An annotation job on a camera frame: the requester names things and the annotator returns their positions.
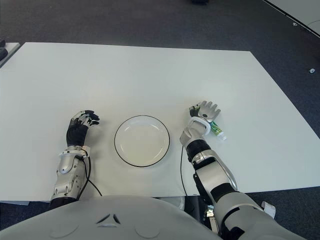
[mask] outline gray carpet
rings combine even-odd
[[[212,0],[208,5],[189,0],[0,3],[0,36],[8,42],[251,51],[320,136],[320,39],[293,27],[292,20],[262,0]],[[308,73],[310,68],[316,73]],[[286,228],[320,239],[320,187],[250,196],[259,204],[262,200],[275,204],[276,219]],[[1,204],[0,229],[42,210],[42,203]]]

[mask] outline green toothpaste tube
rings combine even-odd
[[[210,123],[211,131],[221,140],[226,140],[227,137],[224,134],[224,131],[214,122]]]

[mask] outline wire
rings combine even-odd
[[[88,157],[88,161],[89,161],[89,174],[90,174],[90,173],[91,173],[91,158],[90,158],[90,157]],[[102,194],[101,194],[101,192],[99,191],[99,189],[97,188],[97,186],[90,180],[90,175],[88,175],[88,173],[87,173],[87,167],[86,167],[85,160],[83,160],[83,163],[84,163],[84,170],[85,170],[86,182],[85,182],[85,184],[84,184],[84,186],[83,186],[83,189],[82,189],[81,192],[79,193],[77,200],[79,200],[79,198],[80,198],[80,196],[81,196],[81,194],[82,194],[83,190],[85,189],[85,187],[86,187],[86,185],[87,185],[88,182],[91,183],[92,186],[97,190],[97,192],[99,193],[99,195],[102,196]]]
[[[190,213],[192,213],[195,210],[195,206],[193,205],[193,203],[189,199],[189,196],[188,196],[186,188],[185,188],[184,179],[182,177],[182,157],[183,157],[183,154],[184,154],[184,146],[182,146],[182,149],[181,149],[180,176],[181,176],[182,187],[183,187],[183,190],[184,190],[184,193],[185,193],[185,199],[192,205],[192,210],[190,211]]]
[[[81,197],[81,194],[84,192],[84,190],[85,190],[85,188],[86,188],[86,186],[87,186],[87,184],[88,184],[88,182],[89,182],[89,178],[90,178],[90,174],[91,174],[91,160],[90,160],[90,157],[88,157],[88,159],[89,159],[89,174],[88,174],[88,176],[87,176],[87,173],[85,174],[85,176],[86,176],[86,181],[85,181],[85,184],[83,185],[83,188],[81,189],[81,191],[79,192],[79,194],[78,194],[78,197],[76,198],[76,200],[78,201],[79,200],[79,198]],[[84,163],[84,169],[85,169],[85,171],[87,172],[87,167],[86,167],[86,163],[85,163],[85,161],[83,160],[83,163]]]
[[[185,188],[185,184],[184,184],[184,179],[182,178],[182,156],[184,154],[184,146],[182,146],[182,150],[181,150],[181,160],[180,160],[180,176],[181,176],[181,183],[182,183],[182,187],[185,193],[185,196],[188,197],[186,188]]]
[[[89,179],[89,183],[92,184],[92,186],[94,186],[94,188],[97,190],[97,192],[99,193],[99,195],[102,197],[101,192],[99,191],[99,189],[97,188],[97,186]]]
[[[88,178],[86,163],[84,163],[84,170],[85,170],[85,176]],[[97,192],[99,193],[99,195],[102,197],[102,194],[101,194],[101,192],[99,191],[99,189],[97,188],[97,186],[96,186],[90,179],[89,179],[88,181],[89,181],[89,183],[92,184],[92,186],[94,186],[94,188],[97,190]]]

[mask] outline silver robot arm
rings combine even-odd
[[[248,195],[237,191],[230,170],[204,139],[220,110],[212,102],[190,108],[192,120],[183,130],[180,142],[193,165],[193,179],[200,195],[213,205],[219,235],[225,240],[302,240],[265,213]]]
[[[60,154],[50,209],[79,199],[88,182],[84,160],[89,158],[90,148],[84,143],[89,127],[99,124],[98,120],[91,110],[80,111],[70,120],[66,133],[67,149]]]

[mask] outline plate rim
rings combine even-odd
[[[121,128],[121,126],[122,126],[125,122],[129,121],[130,119],[136,118],[136,117],[150,117],[150,118],[156,119],[156,120],[158,120],[158,121],[164,126],[166,132],[168,133],[169,142],[168,142],[168,147],[167,147],[164,155],[163,155],[162,158],[160,158],[158,161],[156,161],[155,163],[152,163],[152,164],[150,164],[150,165],[137,166],[137,165],[131,164],[131,163],[127,162],[126,160],[124,160],[124,159],[120,156],[119,152],[117,151],[117,147],[116,147],[116,136],[117,136],[117,133],[118,133],[119,129]],[[149,167],[149,166],[155,165],[156,163],[160,162],[160,161],[165,157],[165,155],[167,155],[167,152],[168,152],[169,147],[170,147],[170,142],[171,142],[170,134],[169,134],[169,131],[168,131],[168,128],[166,127],[166,125],[165,125],[162,121],[160,121],[158,118],[156,118],[156,117],[154,117],[154,116],[150,116],[150,115],[136,115],[136,116],[132,116],[132,117],[128,118],[127,120],[123,121],[123,122],[120,124],[120,126],[117,128],[117,130],[115,131],[114,139],[113,139],[114,149],[115,149],[116,153],[118,154],[118,156],[119,156],[125,163],[127,163],[127,164],[129,164],[129,165],[131,165],[131,166],[137,167],[137,168]]]

